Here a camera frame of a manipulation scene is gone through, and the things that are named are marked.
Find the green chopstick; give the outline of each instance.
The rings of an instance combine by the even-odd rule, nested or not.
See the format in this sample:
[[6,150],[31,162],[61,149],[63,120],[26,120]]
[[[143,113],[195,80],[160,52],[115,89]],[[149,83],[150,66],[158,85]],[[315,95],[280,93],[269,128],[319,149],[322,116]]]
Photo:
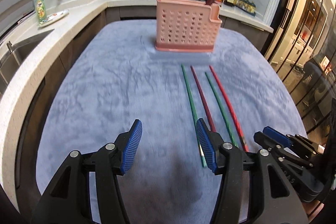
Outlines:
[[220,112],[221,112],[221,114],[222,114],[222,117],[223,117],[223,119],[224,119],[224,122],[225,122],[225,125],[226,125],[227,132],[228,132],[229,135],[230,135],[231,142],[232,142],[236,147],[239,147],[238,144],[236,143],[236,140],[235,140],[233,134],[232,134],[231,125],[230,125],[230,123],[229,123],[229,120],[228,120],[228,118],[227,118],[227,115],[225,114],[223,104],[221,103],[221,100],[219,99],[218,93],[217,93],[217,91],[215,90],[215,87],[214,87],[214,85],[213,85],[213,83],[212,83],[212,81],[211,81],[211,79],[210,79],[210,76],[209,76],[207,73],[205,73],[205,75],[206,75],[206,77],[207,77],[207,79],[208,79],[208,81],[209,81],[210,87],[211,87],[211,89],[212,89],[212,91],[213,91],[213,94],[214,94],[214,96],[215,96],[215,98],[216,98],[216,101],[217,101],[217,103],[218,103],[219,110],[220,110]]
[[[191,90],[190,90],[190,86],[189,86],[189,82],[188,82],[188,77],[187,77],[187,74],[185,73],[184,65],[182,64],[181,66],[182,66],[182,71],[183,71],[183,77],[184,77],[185,86],[187,88],[187,93],[188,93],[188,97],[189,97],[191,112],[193,114],[193,120],[194,120],[195,132],[196,132],[196,122],[197,122],[196,108],[195,108],[195,105],[194,105],[193,95],[192,95]],[[197,143],[198,143],[199,153],[201,155],[202,166],[203,167],[207,167],[207,163],[205,161],[204,153],[203,153],[203,150],[202,150],[202,147],[200,145],[200,142],[199,142],[198,138],[197,138]]]

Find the plate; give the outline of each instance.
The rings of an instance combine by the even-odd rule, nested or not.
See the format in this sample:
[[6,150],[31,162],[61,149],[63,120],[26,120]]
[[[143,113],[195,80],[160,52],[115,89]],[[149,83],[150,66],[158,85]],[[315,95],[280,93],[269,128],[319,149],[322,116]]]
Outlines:
[[54,13],[50,16],[48,16],[46,19],[43,19],[40,23],[39,23],[39,27],[45,27],[48,26],[58,20],[60,20],[61,18],[65,17],[66,15],[69,14],[69,10],[63,10],[61,12],[57,12]]

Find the green bottle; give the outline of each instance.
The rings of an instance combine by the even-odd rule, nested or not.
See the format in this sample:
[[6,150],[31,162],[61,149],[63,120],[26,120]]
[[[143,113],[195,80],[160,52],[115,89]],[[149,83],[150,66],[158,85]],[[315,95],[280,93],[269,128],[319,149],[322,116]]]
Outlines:
[[45,12],[44,0],[35,0],[35,9],[39,22],[46,19],[47,14]]

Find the metal screw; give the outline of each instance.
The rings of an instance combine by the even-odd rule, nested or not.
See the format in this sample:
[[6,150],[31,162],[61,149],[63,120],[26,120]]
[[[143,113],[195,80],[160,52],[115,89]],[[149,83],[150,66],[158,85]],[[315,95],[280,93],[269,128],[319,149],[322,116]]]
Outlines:
[[79,152],[77,150],[74,150],[70,153],[71,158],[76,158],[79,155]]
[[114,145],[114,143],[108,143],[107,145],[105,145],[105,148],[107,149],[107,150],[113,150],[113,149],[115,149],[115,145]]
[[260,155],[266,157],[266,156],[268,156],[268,151],[266,149],[261,149],[260,150]]
[[232,144],[231,143],[223,143],[223,148],[225,149],[232,149]]

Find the stainless steel sink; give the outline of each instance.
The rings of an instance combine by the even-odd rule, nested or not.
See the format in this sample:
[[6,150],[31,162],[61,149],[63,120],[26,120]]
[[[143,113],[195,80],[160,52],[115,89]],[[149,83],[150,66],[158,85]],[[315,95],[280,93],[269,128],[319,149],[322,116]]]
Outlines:
[[8,51],[0,60],[0,98],[27,56],[52,31],[53,30],[50,30],[37,34],[33,37],[29,37],[28,39],[16,43],[13,46],[10,42],[7,43]]

